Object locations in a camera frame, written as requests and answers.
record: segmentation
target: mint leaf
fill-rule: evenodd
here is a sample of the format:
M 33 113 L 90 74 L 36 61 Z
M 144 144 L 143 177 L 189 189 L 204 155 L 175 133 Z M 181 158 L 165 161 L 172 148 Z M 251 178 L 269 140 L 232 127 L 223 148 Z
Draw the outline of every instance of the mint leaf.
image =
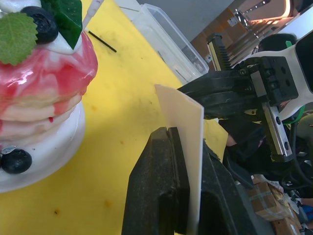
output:
M 80 0 L 41 0 L 58 25 L 59 32 L 72 49 L 75 48 L 83 30 L 82 2 Z
M 0 62 L 17 65 L 36 46 L 37 26 L 25 13 L 9 13 L 0 19 Z

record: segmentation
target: blueberry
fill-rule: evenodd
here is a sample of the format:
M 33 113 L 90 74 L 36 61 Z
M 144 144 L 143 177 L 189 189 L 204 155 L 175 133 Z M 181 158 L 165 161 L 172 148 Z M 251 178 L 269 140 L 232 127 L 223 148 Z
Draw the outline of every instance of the blueberry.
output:
M 59 29 L 53 16 L 41 7 L 27 6 L 21 10 L 21 13 L 34 19 L 37 25 L 37 44 L 47 44 L 53 42 L 59 33 Z
M 21 174 L 30 168 L 32 162 L 29 153 L 22 149 L 15 149 L 11 153 L 3 155 L 1 167 L 9 174 Z

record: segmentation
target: wooden table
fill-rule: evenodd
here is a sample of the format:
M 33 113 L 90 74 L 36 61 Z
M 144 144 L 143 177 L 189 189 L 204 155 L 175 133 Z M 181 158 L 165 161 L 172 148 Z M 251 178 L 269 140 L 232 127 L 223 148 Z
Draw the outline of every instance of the wooden table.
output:
M 91 0 L 83 0 L 84 13 Z M 86 134 L 75 157 L 46 179 L 0 194 L 1 235 L 119 235 L 129 174 L 150 133 L 165 120 L 154 84 L 180 83 L 113 0 L 88 25 L 99 70 L 83 103 Z M 226 132 L 205 123 L 206 141 L 223 156 Z

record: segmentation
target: plastic container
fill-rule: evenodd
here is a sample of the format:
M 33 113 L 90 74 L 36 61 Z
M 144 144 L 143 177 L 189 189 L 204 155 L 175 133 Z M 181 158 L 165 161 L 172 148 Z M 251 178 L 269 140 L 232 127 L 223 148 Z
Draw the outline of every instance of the plastic container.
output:
M 182 84 L 191 82 L 209 71 L 205 60 L 162 9 L 149 4 L 141 5 L 133 24 Z

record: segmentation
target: white card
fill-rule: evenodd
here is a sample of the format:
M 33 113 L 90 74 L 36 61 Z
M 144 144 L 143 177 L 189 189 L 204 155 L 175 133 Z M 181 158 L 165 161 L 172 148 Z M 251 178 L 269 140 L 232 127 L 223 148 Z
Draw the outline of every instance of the white card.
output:
M 196 235 L 200 217 L 204 108 L 180 91 L 155 85 L 167 127 L 177 127 L 189 185 L 187 235 Z

